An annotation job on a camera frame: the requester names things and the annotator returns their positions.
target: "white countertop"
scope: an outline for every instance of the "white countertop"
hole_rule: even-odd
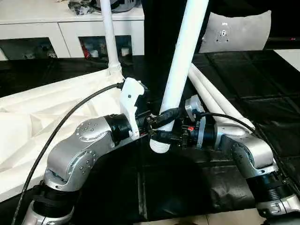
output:
[[[275,52],[300,72],[300,49],[283,49]]]
[[[123,13],[114,13],[112,20],[144,20],[142,6]],[[0,24],[103,21],[100,13],[75,15],[68,1],[0,0]]]

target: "tiled floor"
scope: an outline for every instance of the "tiled floor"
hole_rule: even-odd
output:
[[[256,209],[250,209],[233,212],[222,212],[217,214],[208,214],[196,217],[167,219],[154,222],[140,223],[136,225],[187,225],[187,222],[196,225],[261,225],[264,222],[264,220],[264,218],[259,216]]]

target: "white shelf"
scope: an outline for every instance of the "white shelf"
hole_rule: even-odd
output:
[[[113,21],[144,20],[142,6],[127,12],[114,13]],[[75,15],[68,1],[0,0],[0,24],[103,21],[100,13]]]

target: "glass cabinet door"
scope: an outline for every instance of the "glass cabinet door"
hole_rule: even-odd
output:
[[[0,40],[0,49],[7,60],[57,58],[48,37]]]

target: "white pole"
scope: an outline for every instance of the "white pole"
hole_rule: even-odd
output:
[[[252,128],[255,128],[255,126],[250,122],[250,120],[243,117],[243,115],[224,97],[224,95],[222,95],[222,93],[206,78],[206,76],[204,76],[204,74],[193,63],[188,73],[188,77],[191,81],[194,80],[194,82],[192,81],[192,83],[197,89],[199,95],[201,96],[202,100],[204,101],[205,105],[207,106],[210,112],[224,113],[226,115],[232,116],[245,122]],[[207,97],[206,92],[210,95],[212,99]],[[214,119],[216,121],[220,120],[220,118],[217,117],[214,117]]]
[[[160,112],[179,106],[208,2],[209,0],[187,0]],[[173,125],[174,121],[160,130],[171,131]],[[157,153],[165,153],[170,145],[151,139],[150,147]]]
[[[221,107],[211,96],[211,94],[207,91],[204,85],[199,81],[198,77],[196,76],[192,68],[190,68],[188,77],[192,82],[193,86],[195,87],[196,91],[200,95],[201,99],[204,101],[208,110],[213,113],[225,114],[225,112],[221,109]],[[222,118],[222,117],[214,117],[214,119],[216,122],[220,122],[220,123],[223,123],[227,120],[226,118]]]
[[[113,32],[113,18],[110,0],[100,0],[101,14],[105,28],[105,40],[108,54],[108,69],[111,73],[121,72],[122,67],[118,59],[116,39]]]

